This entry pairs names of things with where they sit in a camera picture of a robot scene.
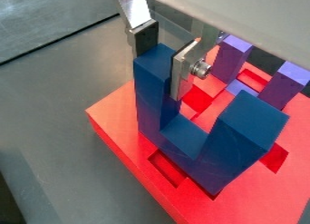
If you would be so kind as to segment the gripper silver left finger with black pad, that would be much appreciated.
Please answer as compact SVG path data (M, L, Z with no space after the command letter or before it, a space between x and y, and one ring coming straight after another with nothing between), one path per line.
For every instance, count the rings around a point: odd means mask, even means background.
M147 0L116 0L125 25L127 42L133 57L148 51L159 40L159 22L151 18Z

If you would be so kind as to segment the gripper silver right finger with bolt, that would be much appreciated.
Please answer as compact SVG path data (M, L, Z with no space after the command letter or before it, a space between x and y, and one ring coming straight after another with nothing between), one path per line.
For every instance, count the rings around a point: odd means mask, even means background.
M176 51L171 66L171 97L179 101L192 86L192 77L204 80L211 66L204 62L207 52L213 48L220 31L193 19L189 32L193 39Z

